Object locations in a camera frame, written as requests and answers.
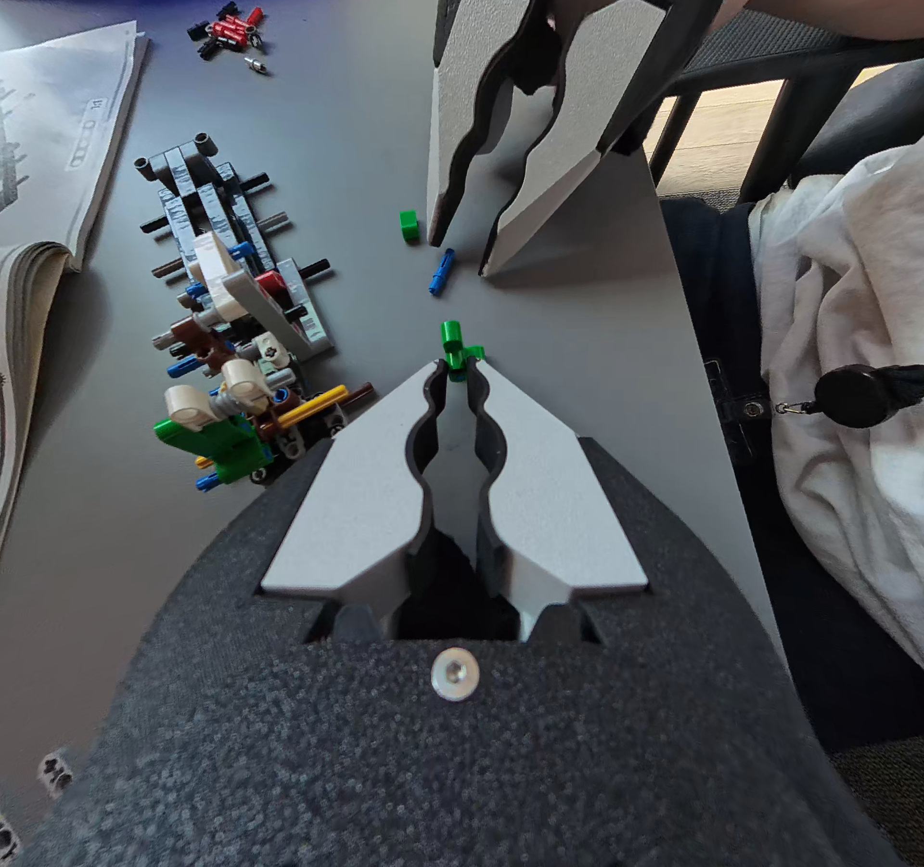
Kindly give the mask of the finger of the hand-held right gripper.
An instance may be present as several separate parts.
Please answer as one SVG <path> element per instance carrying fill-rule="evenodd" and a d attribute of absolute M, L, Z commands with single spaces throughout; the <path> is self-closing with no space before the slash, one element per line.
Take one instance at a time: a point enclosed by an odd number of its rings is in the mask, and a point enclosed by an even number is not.
<path fill-rule="evenodd" d="M 618 0 L 581 20 L 565 51 L 552 119 L 498 215 L 481 276 L 498 274 L 600 163 L 604 131 L 666 16 L 645 0 Z"/>
<path fill-rule="evenodd" d="M 500 140 L 512 97 L 511 61 L 534 0 L 438 0 L 427 174 L 427 239 L 443 243 L 468 169 Z"/>

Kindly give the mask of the black badge reel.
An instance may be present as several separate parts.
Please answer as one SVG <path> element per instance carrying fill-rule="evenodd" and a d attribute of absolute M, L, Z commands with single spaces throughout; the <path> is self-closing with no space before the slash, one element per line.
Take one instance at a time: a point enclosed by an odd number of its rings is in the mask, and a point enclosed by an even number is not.
<path fill-rule="evenodd" d="M 822 414 L 849 429 L 869 429 L 893 418 L 907 408 L 895 391 L 888 367 L 852 364 L 821 376 L 814 398 L 798 403 L 779 402 L 775 414 Z"/>

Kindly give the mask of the green lego angled beam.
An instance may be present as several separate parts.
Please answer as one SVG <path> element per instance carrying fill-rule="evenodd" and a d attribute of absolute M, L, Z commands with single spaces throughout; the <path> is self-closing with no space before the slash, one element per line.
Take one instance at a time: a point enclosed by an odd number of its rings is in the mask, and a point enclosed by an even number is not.
<path fill-rule="evenodd" d="M 464 343 L 460 322 L 456 320 L 442 322 L 441 339 L 450 381 L 465 382 L 468 376 L 468 360 L 471 358 L 477 361 L 484 360 L 484 347 L 481 345 L 467 346 Z"/>

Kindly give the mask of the pile of red black lego pins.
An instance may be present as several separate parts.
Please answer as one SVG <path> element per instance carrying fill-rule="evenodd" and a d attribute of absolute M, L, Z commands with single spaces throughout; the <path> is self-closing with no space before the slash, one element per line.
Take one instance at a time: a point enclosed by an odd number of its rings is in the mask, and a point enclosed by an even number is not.
<path fill-rule="evenodd" d="M 187 29 L 187 35 L 197 45 L 197 54 L 204 61 L 210 61 L 223 51 L 263 53 L 261 25 L 264 18 L 260 6 L 242 13 L 237 3 L 230 1 L 219 9 L 214 19 L 203 20 Z"/>

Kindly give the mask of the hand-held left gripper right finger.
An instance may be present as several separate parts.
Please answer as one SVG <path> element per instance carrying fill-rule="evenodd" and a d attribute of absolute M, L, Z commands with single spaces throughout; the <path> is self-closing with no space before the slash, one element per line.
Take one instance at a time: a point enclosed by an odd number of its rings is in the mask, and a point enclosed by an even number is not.
<path fill-rule="evenodd" d="M 526 641 L 548 607 L 638 594 L 649 579 L 591 467 L 587 440 L 485 361 L 468 361 L 479 492 L 478 567 Z"/>

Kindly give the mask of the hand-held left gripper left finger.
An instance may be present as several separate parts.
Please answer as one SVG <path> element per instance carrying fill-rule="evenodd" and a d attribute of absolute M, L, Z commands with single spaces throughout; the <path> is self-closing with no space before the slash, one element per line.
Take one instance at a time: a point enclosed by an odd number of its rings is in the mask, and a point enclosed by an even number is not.
<path fill-rule="evenodd" d="M 443 361 L 427 362 L 331 444 L 260 591 L 368 607 L 385 638 L 433 579 L 433 492 Z"/>

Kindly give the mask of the grey lego chassis assembly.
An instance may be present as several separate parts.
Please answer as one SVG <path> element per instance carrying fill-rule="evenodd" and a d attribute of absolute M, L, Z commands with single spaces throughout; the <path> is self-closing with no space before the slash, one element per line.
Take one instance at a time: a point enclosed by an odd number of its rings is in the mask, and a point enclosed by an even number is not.
<path fill-rule="evenodd" d="M 274 257 L 268 233 L 290 220 L 284 213 L 258 219 L 249 202 L 269 177 L 243 179 L 217 154 L 212 137 L 199 132 L 133 163 L 157 186 L 161 206 L 141 232 L 169 235 L 177 248 L 153 276 L 186 280 L 180 318 L 153 338 L 170 356 L 174 381 L 154 434 L 195 458 L 200 492 L 240 480 L 270 485 L 375 396 L 370 383 L 311 389 L 308 365 L 334 345 L 308 284 L 330 274 L 329 260 L 300 266 Z"/>

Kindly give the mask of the lego instruction booklet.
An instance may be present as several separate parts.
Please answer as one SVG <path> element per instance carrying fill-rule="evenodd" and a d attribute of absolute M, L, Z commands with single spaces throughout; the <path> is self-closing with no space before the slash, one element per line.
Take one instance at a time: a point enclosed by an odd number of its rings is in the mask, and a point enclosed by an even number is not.
<path fill-rule="evenodd" d="M 131 20 L 1 54 L 2 541 L 52 302 L 82 269 L 147 44 Z"/>

